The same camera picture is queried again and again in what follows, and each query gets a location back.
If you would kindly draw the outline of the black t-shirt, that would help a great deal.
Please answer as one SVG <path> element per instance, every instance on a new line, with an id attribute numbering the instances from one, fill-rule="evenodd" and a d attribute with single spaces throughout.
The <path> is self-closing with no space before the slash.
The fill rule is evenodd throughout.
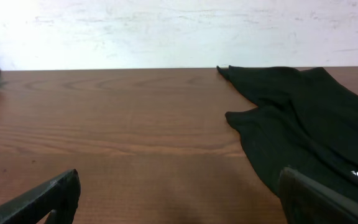
<path id="1" fill-rule="evenodd" d="M 218 68 L 255 108 L 226 113 L 261 181 L 275 194 L 292 168 L 358 202 L 358 95 L 324 68 Z"/>

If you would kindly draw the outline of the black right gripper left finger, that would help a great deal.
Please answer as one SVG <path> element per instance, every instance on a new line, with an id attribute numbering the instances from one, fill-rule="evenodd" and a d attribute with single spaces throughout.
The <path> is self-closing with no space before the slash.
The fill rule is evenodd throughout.
<path id="1" fill-rule="evenodd" d="M 67 170 L 0 205 L 0 224 L 72 223 L 80 194 L 77 170 Z"/>

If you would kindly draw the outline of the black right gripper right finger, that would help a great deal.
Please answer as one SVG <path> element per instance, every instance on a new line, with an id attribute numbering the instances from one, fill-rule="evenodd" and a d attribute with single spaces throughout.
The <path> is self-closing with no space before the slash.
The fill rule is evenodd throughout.
<path id="1" fill-rule="evenodd" d="M 358 223 L 358 203 L 289 167 L 280 173 L 278 196 L 289 224 Z"/>

